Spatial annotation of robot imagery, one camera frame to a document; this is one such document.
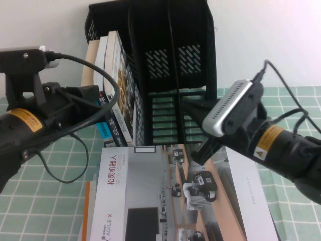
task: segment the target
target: green tile pattern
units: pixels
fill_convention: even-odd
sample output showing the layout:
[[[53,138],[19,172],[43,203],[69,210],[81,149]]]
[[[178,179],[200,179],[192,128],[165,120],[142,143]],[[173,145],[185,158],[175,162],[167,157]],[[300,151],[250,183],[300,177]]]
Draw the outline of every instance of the green tile pattern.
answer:
[[[321,127],[321,86],[291,89]],[[218,96],[222,97],[226,91],[219,89]],[[171,101],[171,97],[154,98],[155,106],[162,101]],[[285,88],[265,88],[262,102],[268,115],[273,118],[296,107]],[[0,99],[0,113],[6,111],[6,106],[6,100]],[[278,125],[291,131],[299,117],[298,113]],[[187,125],[193,126],[194,122],[187,122]],[[308,122],[301,125],[299,133],[321,138]],[[92,180],[96,173],[103,146],[94,126],[78,131],[77,135],[84,140],[90,151],[89,168],[85,176],[73,184],[61,184],[47,174],[39,158],[29,160],[0,195],[1,241],[77,240],[83,218],[85,183]],[[51,170],[63,179],[73,179],[85,166],[83,146],[70,137],[62,138],[47,147],[43,155]],[[313,204],[291,182],[278,174],[260,165],[258,169],[281,240],[321,240],[321,206]]]

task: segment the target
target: yellow warning label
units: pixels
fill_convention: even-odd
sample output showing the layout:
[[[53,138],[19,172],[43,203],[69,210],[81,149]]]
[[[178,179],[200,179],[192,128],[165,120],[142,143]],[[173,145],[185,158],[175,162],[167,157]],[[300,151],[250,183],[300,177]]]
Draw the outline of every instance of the yellow warning label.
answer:
[[[36,132],[42,128],[42,124],[38,118],[26,109],[15,108],[10,110],[8,113],[20,118],[27,124],[27,126],[29,126],[32,132]]]
[[[269,127],[264,134],[262,135],[257,147],[269,151],[273,142],[277,138],[277,136],[283,131],[284,129],[278,126],[271,126]]]

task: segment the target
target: white wall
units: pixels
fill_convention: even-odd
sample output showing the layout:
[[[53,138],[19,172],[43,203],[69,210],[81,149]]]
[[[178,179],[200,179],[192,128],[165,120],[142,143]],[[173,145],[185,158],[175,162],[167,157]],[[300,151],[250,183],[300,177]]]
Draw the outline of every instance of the white wall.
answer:
[[[269,59],[292,86],[321,85],[320,0],[208,0],[219,87],[248,79]],[[282,86],[271,69],[264,86]]]
[[[85,58],[84,33],[88,5],[104,0],[0,0],[0,49],[45,45],[57,52]],[[61,60],[41,72],[42,82],[80,86],[82,66]],[[0,97],[5,94],[0,75]]]
[[[0,49],[46,45],[85,57],[88,5],[104,0],[1,0]],[[265,58],[290,85],[321,84],[321,2],[319,0],[208,0],[215,25],[219,87],[251,78]],[[63,61],[41,73],[43,82],[80,84],[82,67]],[[266,75],[265,86],[281,86]],[[4,96],[0,76],[0,96]]]

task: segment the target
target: power cord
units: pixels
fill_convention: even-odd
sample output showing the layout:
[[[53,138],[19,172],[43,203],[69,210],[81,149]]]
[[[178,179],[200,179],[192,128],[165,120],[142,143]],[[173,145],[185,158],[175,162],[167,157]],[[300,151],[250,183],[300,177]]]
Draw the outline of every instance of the power cord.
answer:
[[[298,106],[297,109],[293,109],[290,110],[284,114],[282,114],[281,116],[279,116],[278,118],[276,118],[275,120],[272,121],[273,124],[280,122],[282,119],[289,117],[290,115],[293,115],[295,113],[298,112],[303,112],[303,116],[295,123],[294,128],[293,128],[293,134],[296,135],[299,126],[303,123],[303,121],[305,119],[308,119],[309,122],[313,125],[313,127],[321,134],[321,129],[315,124],[315,122],[310,118],[310,116],[308,115],[308,112],[301,106],[301,104],[299,103],[299,101],[295,98],[292,90],[289,88],[289,86],[287,85],[287,83],[285,82],[284,78],[282,77],[282,75],[279,73],[279,71],[276,69],[276,67],[269,61],[269,60],[265,60],[264,61],[264,66],[261,69],[260,72],[258,72],[256,74],[256,76],[253,78],[252,82],[261,82],[261,80],[263,79],[263,75],[265,73],[265,70],[267,68],[267,66],[270,66],[274,72],[277,74],[277,76],[279,77],[279,79],[282,81],[283,85],[285,86],[287,92],[290,94],[290,96],[292,97],[292,99],[294,100],[294,102],[296,103],[296,105]],[[311,153],[311,154],[317,154],[317,153],[321,153],[321,147],[309,147],[309,148],[302,148],[302,152],[303,153]]]
[[[114,96],[113,98],[110,100],[109,103],[105,104],[103,108],[101,108],[100,111],[98,111],[97,113],[93,114],[90,118],[85,119],[84,121],[72,126],[72,127],[68,127],[66,129],[63,129],[59,132],[54,132],[48,136],[39,138],[37,140],[31,141],[29,143],[23,144],[21,146],[17,146],[17,147],[7,147],[5,149],[1,149],[1,153],[4,154],[6,152],[14,152],[14,151],[21,151],[21,150],[28,150],[32,147],[36,147],[39,146],[43,143],[47,143],[47,142],[52,142],[52,141],[56,141],[57,139],[70,135],[80,129],[83,129],[85,127],[88,127],[92,124],[95,124],[97,121],[99,121],[101,118],[103,118],[110,110],[111,108],[117,103],[118,99],[119,99],[119,87],[118,84],[116,83],[116,81],[104,70],[102,70],[101,68],[89,63],[86,60],[71,56],[71,55],[67,55],[67,54],[61,54],[61,53],[55,53],[52,51],[49,52],[45,52],[46,57],[48,62],[54,61],[56,59],[68,59],[77,63],[80,63],[82,65],[85,65],[91,69],[93,69],[94,71],[98,72],[99,74],[101,74],[102,76],[104,76],[104,78],[107,79],[107,81],[110,82],[110,84],[112,85],[112,87],[114,88]]]
[[[89,165],[89,152],[88,152],[88,148],[87,148],[86,144],[82,141],[82,139],[80,139],[80,138],[79,138],[78,136],[76,136],[74,133],[71,133],[70,136],[73,137],[73,138],[75,138],[77,141],[79,141],[79,142],[85,147],[85,150],[86,150],[86,159],[87,159],[87,160],[86,160],[86,166],[85,166],[83,172],[82,172],[78,177],[76,177],[76,178],[74,178],[74,179],[72,179],[72,180],[70,180],[70,181],[64,181],[64,180],[59,179],[58,177],[56,177],[56,176],[50,171],[50,169],[49,169],[49,167],[48,167],[48,165],[47,165],[47,163],[46,163],[46,160],[45,160],[44,156],[42,155],[42,153],[41,153],[39,150],[35,149],[35,148],[29,149],[29,152],[30,152],[31,154],[33,153],[33,154],[36,154],[36,155],[39,156],[39,158],[41,159],[42,163],[43,163],[44,166],[45,166],[46,171],[49,173],[50,176],[52,176],[52,177],[53,177],[54,179],[56,179],[57,181],[59,181],[59,182],[61,182],[61,183],[65,183],[65,184],[73,183],[74,181],[76,181],[76,180],[78,180],[79,178],[81,178],[81,177],[85,174],[85,172],[86,172],[86,170],[87,170],[87,168],[88,168],[88,165]]]
[[[297,133],[297,130],[300,126],[300,124],[305,120],[305,119],[308,119],[309,122],[313,125],[313,127],[321,134],[321,129],[315,124],[315,122],[309,117],[308,115],[308,112],[306,110],[304,110],[304,108],[301,106],[301,104],[299,103],[299,101],[295,98],[292,90],[289,88],[289,86],[287,85],[287,83],[285,82],[284,78],[282,77],[282,75],[279,73],[279,71],[276,69],[276,67],[269,61],[269,60],[265,60],[264,61],[264,66],[262,68],[262,70],[260,72],[258,72],[256,74],[256,76],[253,78],[252,82],[255,83],[255,82],[261,82],[262,78],[263,78],[263,75],[265,73],[265,70],[267,68],[267,66],[270,66],[274,72],[277,74],[277,76],[279,77],[279,79],[282,81],[284,87],[286,88],[287,92],[290,94],[290,96],[292,97],[292,99],[294,100],[294,102],[296,103],[296,105],[299,107],[300,109],[300,112],[303,112],[303,116],[298,120],[298,122],[295,124],[294,126],[294,129],[293,129],[293,132],[294,133]],[[278,121],[286,118],[286,117],[289,117],[290,115],[294,114],[294,113],[297,113],[297,112],[293,112],[292,114],[289,114],[291,112],[288,111],[287,113],[281,115],[280,117],[278,117],[277,119],[279,119]]]

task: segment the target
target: desk file holder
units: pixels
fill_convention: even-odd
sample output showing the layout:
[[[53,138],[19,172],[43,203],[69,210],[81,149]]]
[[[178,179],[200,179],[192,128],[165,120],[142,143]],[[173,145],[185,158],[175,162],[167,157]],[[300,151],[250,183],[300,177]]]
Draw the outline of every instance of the desk file holder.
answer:
[[[202,142],[205,136],[181,110],[181,99],[217,99],[214,23],[206,0],[118,0],[89,5],[88,42],[115,30],[142,96],[138,127],[142,143]]]

